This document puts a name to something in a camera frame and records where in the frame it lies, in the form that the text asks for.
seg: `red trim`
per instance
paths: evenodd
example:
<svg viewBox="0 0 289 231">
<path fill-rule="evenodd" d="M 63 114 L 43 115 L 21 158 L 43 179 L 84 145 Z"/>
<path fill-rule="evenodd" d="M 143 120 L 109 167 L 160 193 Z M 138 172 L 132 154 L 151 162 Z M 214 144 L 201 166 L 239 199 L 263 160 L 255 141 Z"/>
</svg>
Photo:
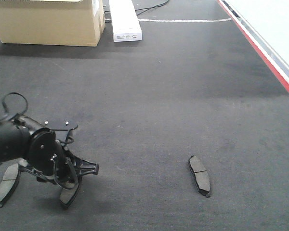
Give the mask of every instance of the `red trim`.
<svg viewBox="0 0 289 231">
<path fill-rule="evenodd" d="M 258 46 L 252 41 L 252 39 L 248 36 L 248 34 L 243 30 L 241 25 L 237 23 L 235 20 L 235 17 L 230 14 L 227 9 L 224 7 L 224 5 L 221 3 L 222 0 L 218 0 L 218 3 L 220 6 L 226 11 L 226 13 L 233 19 L 237 27 L 240 29 L 242 34 L 246 37 L 248 42 L 252 45 L 252 47 L 255 49 L 255 51 L 259 54 L 259 56 L 263 59 L 265 64 L 269 67 L 269 69 L 273 72 L 273 74 L 276 76 L 276 78 L 279 80 L 279 82 L 284 86 L 284 88 L 288 91 L 289 93 L 289 83 L 282 77 L 282 75 L 277 71 L 277 69 L 273 66 L 273 64 L 266 58 L 266 56 L 261 52 L 261 50 L 258 48 Z"/>
</svg>

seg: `floor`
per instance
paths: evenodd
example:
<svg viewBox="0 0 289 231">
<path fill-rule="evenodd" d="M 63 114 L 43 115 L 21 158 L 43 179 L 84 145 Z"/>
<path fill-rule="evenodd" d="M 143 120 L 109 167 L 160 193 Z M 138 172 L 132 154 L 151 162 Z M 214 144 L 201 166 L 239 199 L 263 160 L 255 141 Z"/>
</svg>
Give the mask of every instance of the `floor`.
<svg viewBox="0 0 289 231">
<path fill-rule="evenodd" d="M 140 18 L 227 17 L 215 0 L 181 0 Z M 287 91 L 232 21 L 141 28 L 143 41 L 114 43 L 107 24 L 96 48 L 0 43 L 0 99 L 17 91 L 35 120 L 78 122 L 71 151 L 100 165 L 66 211 L 57 186 L 22 174 L 0 231 L 289 231 Z"/>
</svg>

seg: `black cable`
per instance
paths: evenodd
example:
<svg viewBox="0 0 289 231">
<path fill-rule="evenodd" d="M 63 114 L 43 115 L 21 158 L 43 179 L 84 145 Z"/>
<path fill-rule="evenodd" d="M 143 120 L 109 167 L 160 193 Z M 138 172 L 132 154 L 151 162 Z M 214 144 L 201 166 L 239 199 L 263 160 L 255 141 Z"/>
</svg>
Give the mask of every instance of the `black cable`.
<svg viewBox="0 0 289 231">
<path fill-rule="evenodd" d="M 158 8 L 158 7 L 161 7 L 161 6 L 165 6 L 165 5 L 166 5 L 167 3 L 169 3 L 169 2 L 170 2 L 170 0 L 167 0 L 167 1 L 165 1 L 164 3 L 158 4 L 158 5 L 155 5 L 155 6 L 152 6 L 152 7 L 145 7 L 145 8 L 141 8 L 141 9 L 136 9 L 135 11 L 142 11 L 142 10 L 144 10 L 144 11 L 142 11 L 142 12 L 136 14 L 136 15 L 139 16 L 139 15 L 141 15 L 142 13 L 147 12 L 147 11 L 153 9 L 153 8 Z"/>
<path fill-rule="evenodd" d="M 66 141 L 62 141 L 62 140 L 58 140 L 60 143 L 64 143 L 64 144 L 70 144 L 70 143 L 73 143 L 74 142 L 74 139 L 73 139 L 73 137 L 70 137 L 70 136 L 68 136 L 67 138 L 66 138 Z"/>
<path fill-rule="evenodd" d="M 139 16 L 139 15 L 141 15 L 142 13 L 147 12 L 147 11 L 153 9 L 153 8 L 158 8 L 158 7 L 161 7 L 161 6 L 165 6 L 165 5 L 166 5 L 167 3 L 169 3 L 169 2 L 170 2 L 170 0 L 167 0 L 167 1 L 165 1 L 164 3 L 158 4 L 158 5 L 155 5 L 155 6 L 152 6 L 152 7 L 146 7 L 146 8 L 137 9 L 137 10 L 135 10 L 135 11 L 144 10 L 144 11 L 142 11 L 142 12 L 140 12 L 140 13 L 137 14 L 137 16 Z"/>
<path fill-rule="evenodd" d="M 28 103 L 28 100 L 25 98 L 25 96 L 23 96 L 22 94 L 20 94 L 20 93 L 18 93 L 18 92 L 10 92 L 10 93 L 6 94 L 6 95 L 2 98 L 2 100 L 1 100 L 1 104 L 2 104 L 3 109 L 4 109 L 4 116 L 0 119 L 0 122 L 3 121 L 3 120 L 5 120 L 5 119 L 8 118 L 8 116 L 9 116 L 10 110 L 9 110 L 8 105 L 7 105 L 6 102 L 5 102 L 6 97 L 9 96 L 9 95 L 19 95 L 19 96 L 21 96 L 21 97 L 25 100 L 25 102 L 26 102 L 26 107 L 25 107 L 25 109 L 24 109 L 22 112 L 16 113 L 15 115 L 13 115 L 11 118 L 9 118 L 9 120 L 14 119 L 15 116 L 17 116 L 18 114 L 24 114 L 24 113 L 26 113 L 26 111 L 28 110 L 28 105 L 29 105 L 29 103 Z"/>
<path fill-rule="evenodd" d="M 61 182 L 58 178 L 58 175 L 57 175 L 57 161 L 56 160 L 53 160 L 54 162 L 54 165 L 53 165 L 53 173 L 54 173 L 54 182 L 56 182 L 57 185 L 59 185 L 61 188 L 63 189 L 66 189 L 66 190 L 71 190 L 71 189 L 74 189 L 77 184 L 78 184 L 78 177 L 77 177 L 77 173 L 76 173 L 76 170 L 72 164 L 72 161 L 69 157 L 66 158 L 66 161 L 67 161 L 67 165 L 71 171 L 71 174 L 72 174 L 72 177 L 73 177 L 73 180 L 74 180 L 74 186 L 72 187 L 67 187 L 66 185 L 64 185 L 64 182 Z"/>
</svg>

